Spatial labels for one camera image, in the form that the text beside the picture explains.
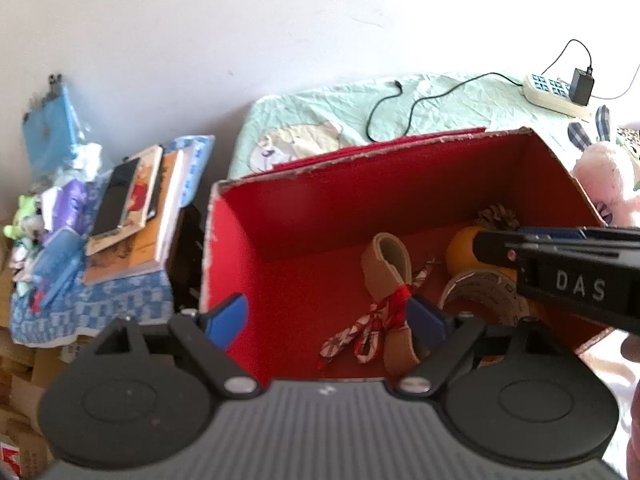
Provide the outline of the person's right hand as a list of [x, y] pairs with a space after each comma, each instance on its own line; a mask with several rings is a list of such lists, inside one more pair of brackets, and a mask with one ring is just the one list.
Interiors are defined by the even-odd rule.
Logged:
[[[622, 356], [631, 362], [640, 362], [640, 342], [636, 335], [629, 335], [620, 347]], [[631, 406], [631, 432], [627, 446], [627, 478], [629, 480], [640, 479], [640, 384], [634, 389], [634, 397]]]

